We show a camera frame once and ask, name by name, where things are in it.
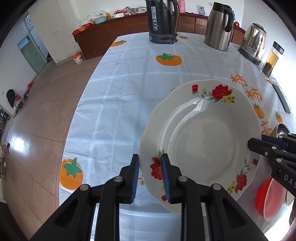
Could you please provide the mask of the white plastic bucket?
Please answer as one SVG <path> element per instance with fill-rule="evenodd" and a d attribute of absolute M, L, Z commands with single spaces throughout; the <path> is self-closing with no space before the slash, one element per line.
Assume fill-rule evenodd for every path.
<path fill-rule="evenodd" d="M 83 62 L 84 58 L 82 52 L 77 52 L 75 55 L 72 56 L 72 59 L 76 64 L 80 64 L 81 62 Z"/>

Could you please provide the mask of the pink bottle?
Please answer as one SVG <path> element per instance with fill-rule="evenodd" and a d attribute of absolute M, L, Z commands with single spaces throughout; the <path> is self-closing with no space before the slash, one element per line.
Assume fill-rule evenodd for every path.
<path fill-rule="evenodd" d="M 180 12 L 184 13 L 186 11 L 185 0 L 178 0 L 178 4 L 179 4 Z"/>

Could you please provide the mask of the black smartphone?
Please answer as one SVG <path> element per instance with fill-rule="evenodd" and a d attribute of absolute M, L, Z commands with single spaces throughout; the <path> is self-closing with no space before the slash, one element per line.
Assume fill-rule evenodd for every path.
<path fill-rule="evenodd" d="M 286 101 L 286 99 L 285 99 L 285 97 L 284 97 L 284 95 L 283 95 L 280 87 L 278 85 L 276 85 L 276 84 L 273 84 L 273 88 L 274 88 L 274 90 L 275 90 L 275 92 L 276 92 L 276 94 L 277 94 L 277 96 L 278 96 L 278 98 L 279 98 L 279 100 L 281 102 L 281 105 L 282 105 L 284 111 L 287 114 L 290 114 L 291 113 L 290 112 L 290 108 L 289 108 L 289 106 L 287 104 L 287 101 Z"/>

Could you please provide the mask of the stainless steel thermos jug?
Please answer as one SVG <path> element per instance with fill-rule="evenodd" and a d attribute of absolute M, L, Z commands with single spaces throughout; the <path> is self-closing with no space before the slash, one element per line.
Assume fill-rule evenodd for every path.
<path fill-rule="evenodd" d="M 214 2 L 208 16 L 204 42 L 220 51 L 227 51 L 233 31 L 234 15 L 229 5 Z"/>

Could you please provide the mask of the glass tea jar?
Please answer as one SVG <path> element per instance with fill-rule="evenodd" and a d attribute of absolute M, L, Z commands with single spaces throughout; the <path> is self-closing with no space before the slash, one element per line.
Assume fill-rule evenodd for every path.
<path fill-rule="evenodd" d="M 271 48 L 269 56 L 262 69 L 260 70 L 260 73 L 265 79 L 269 79 L 273 72 L 274 66 L 276 65 L 279 57 L 283 55 L 284 51 L 285 50 L 283 49 L 283 47 L 281 47 L 276 41 L 273 42 L 273 46 Z"/>

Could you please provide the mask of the stainless steel bowl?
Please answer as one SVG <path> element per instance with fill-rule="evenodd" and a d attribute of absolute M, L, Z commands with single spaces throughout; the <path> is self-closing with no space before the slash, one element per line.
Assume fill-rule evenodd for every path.
<path fill-rule="evenodd" d="M 279 136 L 286 136 L 289 133 L 289 129 L 284 123 L 278 123 L 274 129 L 272 130 L 270 136 L 271 137 L 279 137 Z"/>

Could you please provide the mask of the white floral plate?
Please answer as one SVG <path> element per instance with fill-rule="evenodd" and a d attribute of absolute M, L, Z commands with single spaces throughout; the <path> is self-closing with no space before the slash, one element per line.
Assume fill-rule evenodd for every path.
<path fill-rule="evenodd" d="M 220 184 L 237 200 L 254 179 L 260 156 L 248 149 L 261 129 L 248 98 L 216 79 L 175 88 L 152 111 L 139 146 L 139 163 L 150 194 L 180 214 L 165 194 L 161 156 L 196 183 Z"/>

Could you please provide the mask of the dark wooden sideboard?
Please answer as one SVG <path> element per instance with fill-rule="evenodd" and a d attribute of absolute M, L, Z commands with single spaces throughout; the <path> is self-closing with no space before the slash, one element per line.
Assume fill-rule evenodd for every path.
<path fill-rule="evenodd" d="M 177 32 L 205 35 L 207 16 L 181 13 Z M 98 25 L 87 24 L 75 30 L 74 39 L 85 59 L 102 56 L 119 36 L 149 31 L 147 13 L 107 20 Z"/>

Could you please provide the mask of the white persimmon tablecloth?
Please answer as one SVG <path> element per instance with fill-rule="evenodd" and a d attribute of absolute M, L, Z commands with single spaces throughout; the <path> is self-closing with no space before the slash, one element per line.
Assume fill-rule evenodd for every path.
<path fill-rule="evenodd" d="M 75 110 L 63 159 L 75 161 L 84 183 L 105 183 L 138 152 L 155 106 L 179 85 L 210 78 L 247 95 L 263 133 L 278 121 L 295 130 L 295 112 L 283 110 L 276 80 L 264 79 L 237 45 L 223 52 L 207 46 L 202 35 L 182 32 L 174 44 L 154 44 L 148 33 L 138 33 L 118 37 L 95 68 Z"/>

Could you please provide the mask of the red plastic bowl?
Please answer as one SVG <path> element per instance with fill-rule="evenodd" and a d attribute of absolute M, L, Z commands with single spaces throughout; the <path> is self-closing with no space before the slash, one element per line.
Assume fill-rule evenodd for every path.
<path fill-rule="evenodd" d="M 267 179 L 260 186 L 255 197 L 255 208 L 265 221 L 275 219 L 284 203 L 286 192 L 274 178 Z"/>

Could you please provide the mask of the teal basin on sideboard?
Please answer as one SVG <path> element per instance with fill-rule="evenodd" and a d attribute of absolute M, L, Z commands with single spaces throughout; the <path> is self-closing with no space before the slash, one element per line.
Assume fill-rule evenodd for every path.
<path fill-rule="evenodd" d="M 98 25 L 108 20 L 106 15 L 100 15 L 96 20 L 94 20 L 94 24 Z"/>

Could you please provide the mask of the stainless electric kettle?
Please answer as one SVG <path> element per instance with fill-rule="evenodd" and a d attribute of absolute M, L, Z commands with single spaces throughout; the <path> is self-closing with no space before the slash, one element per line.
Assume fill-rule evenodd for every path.
<path fill-rule="evenodd" d="M 262 62 L 267 44 L 267 33 L 258 23 L 252 23 L 245 32 L 239 53 L 255 65 Z"/>

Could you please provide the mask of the green door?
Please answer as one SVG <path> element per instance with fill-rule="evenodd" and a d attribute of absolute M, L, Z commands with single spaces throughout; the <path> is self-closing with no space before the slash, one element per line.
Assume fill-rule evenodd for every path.
<path fill-rule="evenodd" d="M 23 38 L 18 44 L 22 55 L 26 59 L 31 68 L 38 74 L 46 66 L 47 61 L 44 60 L 38 48 L 34 45 L 29 36 Z"/>

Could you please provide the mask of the dark blue thermos jug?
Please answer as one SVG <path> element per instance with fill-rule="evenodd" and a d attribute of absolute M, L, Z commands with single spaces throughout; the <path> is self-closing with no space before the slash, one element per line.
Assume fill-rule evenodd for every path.
<path fill-rule="evenodd" d="M 177 0 L 146 0 L 149 40 L 156 44 L 177 42 L 180 7 Z"/>

